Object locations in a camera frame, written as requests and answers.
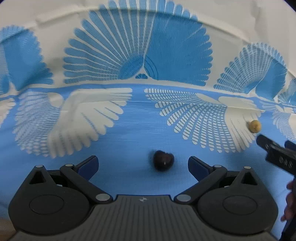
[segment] blue fan pattern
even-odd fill
[[[0,30],[0,94],[8,92],[9,82],[16,90],[30,84],[53,84],[40,51],[37,38],[28,29],[9,26]]]
[[[204,101],[191,92],[145,89],[145,93],[157,102],[156,108],[162,108],[161,116],[170,114],[167,125],[174,124],[176,133],[183,130],[183,139],[218,152],[236,151],[224,120],[226,105]]]
[[[274,103],[260,102],[264,110],[272,112],[273,124],[277,129],[289,140],[296,141],[296,129],[294,132],[290,125],[290,118],[293,117],[292,115],[295,115],[294,112],[291,110],[290,113],[287,113],[282,107]]]
[[[296,79],[291,80],[287,91],[281,93],[278,98],[283,104],[296,105]]]
[[[263,43],[249,44],[225,68],[214,88],[245,94],[256,88],[258,96],[272,100],[283,88],[286,73],[277,50]]]
[[[60,108],[50,104],[47,93],[26,91],[19,96],[15,140],[27,153],[49,155],[47,137],[60,115]]]
[[[140,70],[156,80],[205,85],[212,64],[206,29],[181,5],[165,0],[109,2],[75,29],[64,58],[65,83],[128,79]]]

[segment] blue and white cloth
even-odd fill
[[[281,215],[292,176],[264,161],[247,124],[296,142],[296,14],[284,2],[25,2],[0,5],[2,217],[34,165],[90,155],[91,182],[114,197],[174,197],[196,183],[190,156],[252,166]],[[175,156],[169,171],[153,169],[156,150]]]

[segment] blue fabric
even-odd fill
[[[268,44],[248,44],[213,84],[218,50],[196,16],[171,1],[128,4],[131,10],[125,0],[110,1],[111,10],[101,5],[73,30],[65,87],[55,83],[34,32],[0,31],[0,216],[8,217],[11,198],[35,165],[58,169],[91,155],[100,165],[90,181],[113,197],[173,198],[197,182],[190,156],[229,170],[251,166],[281,215],[293,177],[264,160],[247,125],[258,119],[261,134],[281,145],[296,141],[296,79],[282,91],[289,81],[283,57]],[[252,92],[256,97],[245,95]],[[174,155],[167,172],[153,168],[156,150]],[[276,236],[282,227],[277,221]]]

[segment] small yellow object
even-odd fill
[[[258,120],[254,120],[249,123],[249,130],[252,133],[258,133],[261,131],[261,123]]]

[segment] black device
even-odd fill
[[[290,150],[264,136],[257,143],[267,150],[267,161],[287,170],[277,161],[280,154],[285,162],[282,153],[291,157]],[[289,161],[294,165],[295,158]],[[98,167],[96,156],[59,170],[35,166],[10,202],[17,231],[10,240],[276,240],[270,231],[277,205],[251,167],[228,171],[192,156],[188,169],[198,183],[173,200],[169,195],[113,200],[88,181]],[[283,232],[282,240],[293,235]]]
[[[286,141],[283,148],[263,135],[259,135],[256,142],[267,151],[266,161],[296,175],[296,145],[293,142]],[[296,196],[296,181],[293,182],[292,192]],[[286,222],[280,240],[296,241],[296,216]]]

